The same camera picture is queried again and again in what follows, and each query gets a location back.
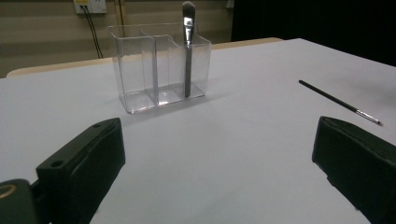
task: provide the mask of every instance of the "makeup brush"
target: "makeup brush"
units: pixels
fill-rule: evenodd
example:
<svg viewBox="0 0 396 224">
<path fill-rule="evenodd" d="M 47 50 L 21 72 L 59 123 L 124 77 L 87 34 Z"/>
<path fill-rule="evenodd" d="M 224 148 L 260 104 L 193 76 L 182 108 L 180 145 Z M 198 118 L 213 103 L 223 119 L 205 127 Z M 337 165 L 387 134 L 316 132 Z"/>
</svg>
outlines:
<svg viewBox="0 0 396 224">
<path fill-rule="evenodd" d="M 194 34 L 195 5 L 191 2 L 183 3 L 183 35 L 186 48 L 186 73 L 184 75 L 184 97 L 188 98 L 191 93 L 191 58 L 192 37 Z"/>
</svg>

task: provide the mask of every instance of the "brush tip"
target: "brush tip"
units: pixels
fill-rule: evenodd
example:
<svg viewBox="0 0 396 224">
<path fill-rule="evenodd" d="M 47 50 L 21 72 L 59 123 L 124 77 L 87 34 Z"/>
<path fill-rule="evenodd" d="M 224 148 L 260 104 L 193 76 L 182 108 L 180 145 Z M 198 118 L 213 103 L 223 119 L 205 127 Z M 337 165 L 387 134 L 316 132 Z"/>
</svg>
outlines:
<svg viewBox="0 0 396 224">
<path fill-rule="evenodd" d="M 190 1 L 183 3 L 183 17 L 195 17 L 195 5 Z"/>
</svg>

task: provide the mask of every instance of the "acrylic brush holder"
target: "acrylic brush holder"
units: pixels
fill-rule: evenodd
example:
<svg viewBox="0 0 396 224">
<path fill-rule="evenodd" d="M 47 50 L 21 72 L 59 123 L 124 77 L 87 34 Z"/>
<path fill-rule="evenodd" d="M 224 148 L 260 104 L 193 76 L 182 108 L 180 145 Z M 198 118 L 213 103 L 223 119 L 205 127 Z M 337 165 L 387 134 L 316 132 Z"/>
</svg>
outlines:
<svg viewBox="0 0 396 224">
<path fill-rule="evenodd" d="M 110 26 L 107 30 L 119 97 L 128 113 L 205 95 L 210 41 L 198 35 L 193 38 L 191 92 L 186 98 L 182 23 Z"/>
</svg>

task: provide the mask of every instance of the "white table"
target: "white table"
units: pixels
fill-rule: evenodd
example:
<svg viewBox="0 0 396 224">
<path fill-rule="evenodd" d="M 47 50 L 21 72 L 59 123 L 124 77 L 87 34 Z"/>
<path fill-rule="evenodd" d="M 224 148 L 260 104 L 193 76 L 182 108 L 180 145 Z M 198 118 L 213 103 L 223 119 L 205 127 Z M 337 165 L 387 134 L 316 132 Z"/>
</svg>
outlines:
<svg viewBox="0 0 396 224">
<path fill-rule="evenodd" d="M 380 119 L 380 127 L 298 83 Z M 311 161 L 320 116 L 396 145 L 396 68 L 294 39 L 212 51 L 206 97 L 126 114 L 111 63 L 0 79 L 0 182 L 120 117 L 127 163 L 92 223 L 369 223 Z"/>
</svg>

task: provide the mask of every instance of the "black cord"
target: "black cord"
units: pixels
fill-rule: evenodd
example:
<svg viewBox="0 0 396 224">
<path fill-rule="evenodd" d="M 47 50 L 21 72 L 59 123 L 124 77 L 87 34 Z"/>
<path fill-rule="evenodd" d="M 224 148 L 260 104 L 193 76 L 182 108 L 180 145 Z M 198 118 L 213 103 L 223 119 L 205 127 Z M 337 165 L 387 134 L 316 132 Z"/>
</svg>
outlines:
<svg viewBox="0 0 396 224">
<path fill-rule="evenodd" d="M 100 47 L 99 47 L 98 37 L 96 35 L 95 27 L 93 25 L 90 12 L 88 11 L 87 6 L 81 6 L 81 8 L 84 11 L 85 18 L 87 18 L 88 24 L 90 25 L 92 38 L 93 38 L 93 43 L 95 44 L 96 53 L 98 55 L 98 58 L 103 58 L 103 54 L 102 54 L 102 51 L 100 50 Z"/>
</svg>

